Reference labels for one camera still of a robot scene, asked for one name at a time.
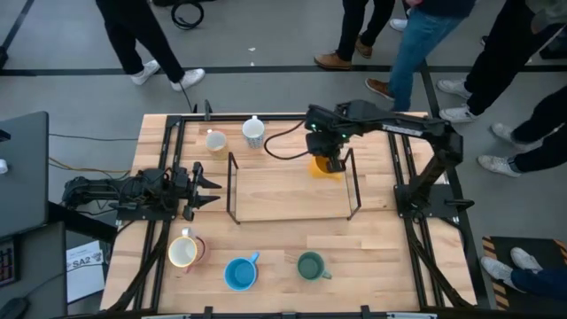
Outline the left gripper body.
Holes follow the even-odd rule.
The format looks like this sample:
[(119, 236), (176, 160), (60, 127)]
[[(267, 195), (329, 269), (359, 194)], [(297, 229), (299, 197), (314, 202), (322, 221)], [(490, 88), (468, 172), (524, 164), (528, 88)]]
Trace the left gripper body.
[(198, 194), (199, 178), (203, 173), (201, 163), (195, 162), (191, 172), (193, 177), (190, 177), (185, 167), (176, 167), (174, 169), (174, 176), (172, 177), (177, 197), (187, 200), (187, 204), (183, 209), (183, 218), (188, 222), (194, 220), (194, 210), (202, 206), (201, 197)]

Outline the orange rimmed patterned mug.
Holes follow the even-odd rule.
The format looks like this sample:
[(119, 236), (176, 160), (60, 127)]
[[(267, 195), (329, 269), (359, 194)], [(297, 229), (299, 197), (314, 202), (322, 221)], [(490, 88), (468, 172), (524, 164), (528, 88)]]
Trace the orange rimmed patterned mug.
[(221, 131), (208, 129), (205, 146), (214, 159), (225, 160), (228, 157), (228, 140)]

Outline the yellow rimmed patterned mug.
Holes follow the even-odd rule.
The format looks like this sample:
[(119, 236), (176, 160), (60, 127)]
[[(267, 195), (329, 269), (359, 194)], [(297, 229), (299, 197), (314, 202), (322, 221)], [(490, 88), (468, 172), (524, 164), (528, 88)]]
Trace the yellow rimmed patterned mug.
[(182, 235), (168, 247), (168, 259), (178, 268), (189, 267), (198, 256), (198, 245), (191, 228), (183, 228)]

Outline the white mug with dotted pattern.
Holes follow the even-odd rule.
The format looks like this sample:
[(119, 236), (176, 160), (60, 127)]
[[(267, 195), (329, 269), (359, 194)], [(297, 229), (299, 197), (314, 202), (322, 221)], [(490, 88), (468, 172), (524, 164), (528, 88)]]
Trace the white mug with dotted pattern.
[(242, 132), (249, 147), (253, 149), (261, 148), (265, 134), (265, 125), (257, 115), (253, 115), (243, 124)]

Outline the blue mug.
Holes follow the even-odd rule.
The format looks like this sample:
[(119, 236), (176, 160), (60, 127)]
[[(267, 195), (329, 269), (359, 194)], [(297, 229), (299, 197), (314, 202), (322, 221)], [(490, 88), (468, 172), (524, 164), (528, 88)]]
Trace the blue mug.
[(250, 258), (241, 257), (230, 261), (224, 269), (225, 284), (233, 291), (249, 290), (258, 277), (256, 261), (259, 257), (259, 253), (253, 253)]

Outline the green mug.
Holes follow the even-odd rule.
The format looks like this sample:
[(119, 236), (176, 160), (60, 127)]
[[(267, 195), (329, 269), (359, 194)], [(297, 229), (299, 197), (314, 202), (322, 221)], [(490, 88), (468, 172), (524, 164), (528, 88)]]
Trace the green mug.
[(297, 270), (302, 278), (309, 281), (332, 278), (332, 274), (326, 269), (322, 256), (315, 252), (301, 254), (298, 258)]

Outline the black desk support bar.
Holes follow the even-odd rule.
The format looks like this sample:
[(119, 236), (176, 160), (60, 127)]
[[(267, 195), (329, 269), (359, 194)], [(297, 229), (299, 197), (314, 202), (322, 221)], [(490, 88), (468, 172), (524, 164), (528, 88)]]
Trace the black desk support bar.
[(114, 242), (117, 228), (92, 219), (78, 212), (50, 202), (48, 205), (48, 223), (63, 222), (66, 230), (92, 237), (109, 244)]

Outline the white printed paper sheet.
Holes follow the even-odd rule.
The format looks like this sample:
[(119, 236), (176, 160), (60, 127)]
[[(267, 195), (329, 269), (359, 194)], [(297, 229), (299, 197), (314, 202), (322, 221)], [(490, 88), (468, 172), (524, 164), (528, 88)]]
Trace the white printed paper sheet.
[(105, 288), (105, 252), (98, 241), (66, 251), (67, 303), (71, 304)]

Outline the grey side desk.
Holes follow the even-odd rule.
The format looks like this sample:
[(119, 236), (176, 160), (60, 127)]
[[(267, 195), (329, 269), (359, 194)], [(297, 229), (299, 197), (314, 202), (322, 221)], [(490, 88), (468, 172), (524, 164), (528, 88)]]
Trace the grey side desk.
[(10, 138), (0, 142), (0, 237), (48, 221), (49, 114), (37, 112), (0, 121)]

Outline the grey desk with keyboard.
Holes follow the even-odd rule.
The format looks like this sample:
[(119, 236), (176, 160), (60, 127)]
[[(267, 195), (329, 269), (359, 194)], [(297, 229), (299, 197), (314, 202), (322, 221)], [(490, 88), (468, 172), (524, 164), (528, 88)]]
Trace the grey desk with keyboard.
[(52, 319), (67, 314), (66, 231), (63, 223), (30, 230), (15, 237), (19, 280), (0, 287), (0, 307), (25, 297), (29, 307), (22, 319)]

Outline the black bag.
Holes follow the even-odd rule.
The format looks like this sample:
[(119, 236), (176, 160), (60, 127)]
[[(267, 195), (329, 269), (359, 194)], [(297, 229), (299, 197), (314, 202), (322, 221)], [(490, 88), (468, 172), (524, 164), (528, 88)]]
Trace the black bag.
[(175, 4), (188, 4), (188, 3), (201, 3), (201, 2), (214, 2), (216, 0), (149, 0), (152, 4), (159, 7), (168, 7)]

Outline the black keyboard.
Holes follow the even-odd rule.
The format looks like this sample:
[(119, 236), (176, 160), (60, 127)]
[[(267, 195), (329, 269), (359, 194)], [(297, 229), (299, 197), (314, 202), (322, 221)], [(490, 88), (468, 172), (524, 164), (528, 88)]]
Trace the black keyboard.
[(11, 240), (0, 242), (0, 287), (14, 284), (19, 280), (19, 256), (16, 243)]

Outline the black hazard striped floor mat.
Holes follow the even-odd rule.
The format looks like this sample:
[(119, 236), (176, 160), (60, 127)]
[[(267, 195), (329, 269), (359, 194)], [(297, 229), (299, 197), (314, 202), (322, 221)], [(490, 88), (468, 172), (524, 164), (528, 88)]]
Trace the black hazard striped floor mat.
[[(483, 237), (484, 256), (513, 266), (510, 251), (514, 247), (524, 249), (534, 256), (543, 268), (567, 268), (567, 245), (557, 239), (521, 237)], [(558, 315), (567, 317), (567, 301), (521, 293), (502, 282), (492, 279), (496, 307), (509, 312)]]

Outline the black computer mouse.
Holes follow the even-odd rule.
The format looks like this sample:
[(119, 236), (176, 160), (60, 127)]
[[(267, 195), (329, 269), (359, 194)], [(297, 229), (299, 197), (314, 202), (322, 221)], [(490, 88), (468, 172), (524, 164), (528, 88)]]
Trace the black computer mouse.
[(0, 307), (0, 319), (22, 319), (29, 307), (29, 301), (25, 297), (8, 300)]

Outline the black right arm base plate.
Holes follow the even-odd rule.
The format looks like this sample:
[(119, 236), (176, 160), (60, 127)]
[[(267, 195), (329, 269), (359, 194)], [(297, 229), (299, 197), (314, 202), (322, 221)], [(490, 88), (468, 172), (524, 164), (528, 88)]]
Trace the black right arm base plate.
[(394, 195), (400, 218), (448, 218), (452, 219), (475, 202), (471, 199), (457, 199), (449, 184), (434, 184), (426, 200), (412, 199), (409, 186), (396, 185)]

